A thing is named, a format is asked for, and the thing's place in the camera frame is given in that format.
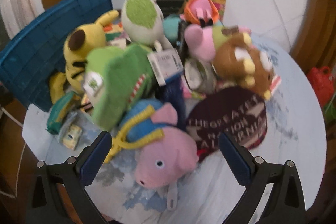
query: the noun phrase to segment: maroon cloth with text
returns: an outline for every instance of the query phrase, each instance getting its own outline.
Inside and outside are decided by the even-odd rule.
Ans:
[[[229,87],[199,102],[187,118],[186,127],[196,141],[200,161],[218,150],[218,136],[222,132],[252,149],[267,132],[265,102],[249,90]]]

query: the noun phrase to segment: light blue table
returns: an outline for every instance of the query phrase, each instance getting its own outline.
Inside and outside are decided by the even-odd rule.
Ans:
[[[286,160],[293,160],[308,209],[316,198],[325,168],[326,132],[322,113],[312,87],[293,59],[279,45],[265,38],[252,35],[252,40],[271,56],[282,83],[266,103],[267,135],[251,153],[267,162],[283,164]],[[78,149],[71,151],[45,130],[47,119],[47,113],[30,105],[22,131],[36,157],[47,164],[63,162],[71,155],[77,156],[99,133],[94,125],[88,125]],[[131,175],[123,176],[116,173],[113,166],[103,165],[96,180],[86,190],[102,213],[125,224],[222,223],[245,190],[236,182],[220,152],[207,157],[197,170],[181,181],[177,209],[173,212],[160,213],[153,209],[164,201],[166,189],[161,189],[144,208],[142,203],[146,195],[141,191],[123,192],[124,187],[132,185]],[[259,219],[270,190],[268,186],[250,223]]]

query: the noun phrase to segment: brown bear plush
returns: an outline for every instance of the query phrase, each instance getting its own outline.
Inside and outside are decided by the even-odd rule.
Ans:
[[[233,35],[217,50],[212,66],[224,80],[235,80],[241,87],[270,99],[272,62],[265,52],[246,44],[243,34]]]

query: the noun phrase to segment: blue gripper pad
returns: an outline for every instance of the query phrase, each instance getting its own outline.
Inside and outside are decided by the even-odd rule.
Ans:
[[[78,156],[76,172],[83,187],[91,185],[112,146],[109,132],[103,131],[92,145],[87,146]]]
[[[248,186],[252,181],[252,171],[243,156],[232,143],[233,141],[234,140],[230,139],[225,133],[220,134],[218,138],[219,149],[231,168],[237,182],[242,186]]]

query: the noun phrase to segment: blue plastic basket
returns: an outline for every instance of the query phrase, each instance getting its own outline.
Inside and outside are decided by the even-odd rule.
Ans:
[[[0,52],[0,80],[25,106],[52,106],[48,80],[65,71],[63,45],[76,27],[112,10],[111,0],[62,0],[21,30]]]

